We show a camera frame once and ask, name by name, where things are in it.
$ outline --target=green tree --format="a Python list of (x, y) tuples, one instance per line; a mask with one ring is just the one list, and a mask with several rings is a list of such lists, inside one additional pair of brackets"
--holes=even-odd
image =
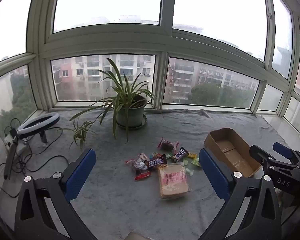
[[(2, 110), (0, 113), (1, 138), (5, 137), (4, 129), (10, 126), (10, 121), (13, 118), (18, 118), (20, 122), (23, 122), (37, 108), (33, 99), (28, 76), (25, 77), (24, 75), (13, 73), (10, 76), (10, 82), (13, 91), (12, 109), (10, 111)], [(15, 120), (12, 125), (17, 128), (19, 126), (18, 121)]]
[(249, 108), (253, 89), (240, 90), (215, 83), (203, 83), (191, 89), (191, 103), (195, 105)]

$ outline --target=flower pot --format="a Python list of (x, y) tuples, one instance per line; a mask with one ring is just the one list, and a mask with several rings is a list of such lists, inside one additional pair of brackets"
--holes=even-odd
[[(128, 127), (139, 127), (142, 124), (143, 120), (143, 111), (147, 104), (147, 101), (144, 97), (137, 95), (135, 100), (144, 100), (144, 104), (138, 108), (129, 108), (128, 109)], [(121, 126), (126, 126), (126, 117), (125, 117), (125, 108), (121, 108), (117, 114), (117, 123)]]

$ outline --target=silver screw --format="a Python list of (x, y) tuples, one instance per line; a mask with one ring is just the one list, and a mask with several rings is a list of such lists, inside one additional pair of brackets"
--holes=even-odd
[(25, 177), (25, 182), (28, 182), (28, 181), (30, 181), (31, 180), (31, 176), (26, 176)]
[(241, 174), (240, 172), (238, 172), (238, 171), (235, 171), (235, 172), (233, 173), (233, 175), (234, 175), (236, 178), (241, 178), (241, 177), (242, 177), (242, 174)]
[(61, 173), (60, 172), (56, 172), (53, 174), (53, 178), (58, 179), (61, 177)]
[(271, 180), (270, 176), (268, 176), (268, 175), (264, 175), (263, 178), (264, 178), (266, 181), (270, 181), (270, 180)]

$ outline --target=bread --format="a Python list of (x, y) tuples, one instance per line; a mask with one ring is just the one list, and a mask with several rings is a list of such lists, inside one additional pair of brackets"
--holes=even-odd
[(181, 164), (158, 167), (161, 197), (179, 197), (189, 191), (186, 169)]

